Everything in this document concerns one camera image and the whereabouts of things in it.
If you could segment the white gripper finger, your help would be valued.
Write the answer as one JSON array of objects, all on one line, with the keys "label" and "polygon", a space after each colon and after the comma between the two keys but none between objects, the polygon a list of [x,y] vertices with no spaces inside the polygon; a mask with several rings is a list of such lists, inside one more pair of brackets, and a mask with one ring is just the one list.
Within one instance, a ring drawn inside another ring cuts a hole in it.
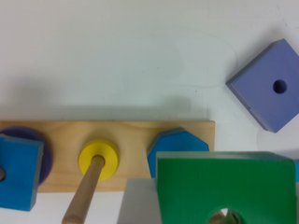
[{"label": "white gripper finger", "polygon": [[162,224],[155,179],[127,180],[117,224]]}]

